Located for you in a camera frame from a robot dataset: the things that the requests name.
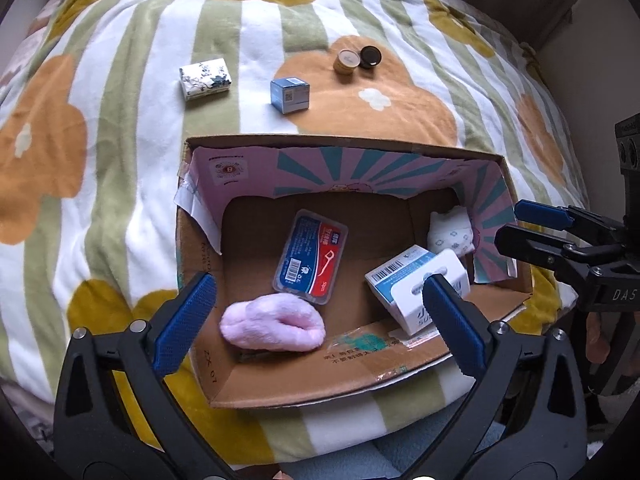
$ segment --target pink plush object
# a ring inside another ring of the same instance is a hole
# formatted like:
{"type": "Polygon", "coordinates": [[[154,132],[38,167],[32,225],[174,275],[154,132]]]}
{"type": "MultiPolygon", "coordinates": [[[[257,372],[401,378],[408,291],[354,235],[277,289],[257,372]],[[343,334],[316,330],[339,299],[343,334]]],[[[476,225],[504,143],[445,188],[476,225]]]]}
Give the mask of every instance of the pink plush object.
{"type": "Polygon", "coordinates": [[[229,305],[220,332],[232,345],[249,350],[308,352],[324,342],[318,311],[288,292],[229,305]]]}

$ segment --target camera lens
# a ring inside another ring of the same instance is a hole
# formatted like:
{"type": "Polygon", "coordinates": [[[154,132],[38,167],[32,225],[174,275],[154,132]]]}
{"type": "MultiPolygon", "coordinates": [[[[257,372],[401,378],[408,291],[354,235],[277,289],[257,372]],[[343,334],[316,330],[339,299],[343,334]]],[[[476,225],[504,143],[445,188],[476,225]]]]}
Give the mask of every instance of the camera lens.
{"type": "Polygon", "coordinates": [[[636,150],[636,143],[629,142],[629,162],[632,168],[638,167],[638,151],[636,150]]]}

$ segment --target open cardboard box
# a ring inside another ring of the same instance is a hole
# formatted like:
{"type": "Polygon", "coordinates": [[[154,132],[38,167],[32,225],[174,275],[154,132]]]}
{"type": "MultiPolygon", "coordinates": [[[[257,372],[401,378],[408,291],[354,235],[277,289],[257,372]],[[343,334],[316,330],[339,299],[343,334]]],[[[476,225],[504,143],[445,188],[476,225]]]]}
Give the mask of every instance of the open cardboard box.
{"type": "Polygon", "coordinates": [[[468,206],[478,227],[478,250],[467,268],[471,282],[482,284],[473,284],[467,299],[489,320],[508,316],[531,294],[529,267],[518,262],[517,277],[510,278],[513,261],[499,256],[490,240],[505,223],[492,204],[506,197],[512,208],[513,196],[504,160],[487,153],[351,137],[188,139],[176,194],[178,273],[185,283],[204,270],[218,284],[215,308],[191,349],[209,404],[258,408],[329,399],[443,357],[447,347],[439,336],[409,348],[389,334],[398,325],[364,275],[411,245],[424,245],[430,213],[459,203],[468,206]],[[311,152],[321,153],[324,170],[311,152]],[[468,179],[460,180],[465,173],[468,179]],[[416,178],[422,184],[407,187],[416,178]],[[431,189],[420,192],[423,185],[431,189]],[[231,303],[274,292],[273,276],[301,208],[349,228],[331,299],[317,307],[326,341],[306,354],[242,358],[222,338],[220,318],[231,303]]]}

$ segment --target plastic case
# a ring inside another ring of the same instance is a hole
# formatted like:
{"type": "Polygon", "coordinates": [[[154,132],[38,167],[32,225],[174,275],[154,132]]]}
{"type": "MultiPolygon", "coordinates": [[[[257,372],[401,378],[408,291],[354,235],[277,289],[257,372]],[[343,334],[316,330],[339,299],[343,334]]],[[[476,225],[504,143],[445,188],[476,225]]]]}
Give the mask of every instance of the plastic case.
{"type": "Polygon", "coordinates": [[[306,209],[298,211],[273,288],[296,294],[309,303],[325,304],[334,289],[347,233],[345,225],[306,209]]]}

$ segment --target black lid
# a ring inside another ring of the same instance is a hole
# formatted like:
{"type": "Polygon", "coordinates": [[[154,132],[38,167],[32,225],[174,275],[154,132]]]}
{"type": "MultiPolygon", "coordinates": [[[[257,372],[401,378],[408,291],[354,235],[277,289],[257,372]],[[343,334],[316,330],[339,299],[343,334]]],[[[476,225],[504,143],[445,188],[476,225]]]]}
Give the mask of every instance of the black lid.
{"type": "Polygon", "coordinates": [[[382,53],[373,45],[367,45],[360,51],[360,66],[373,68],[382,61],[382,53]]]}

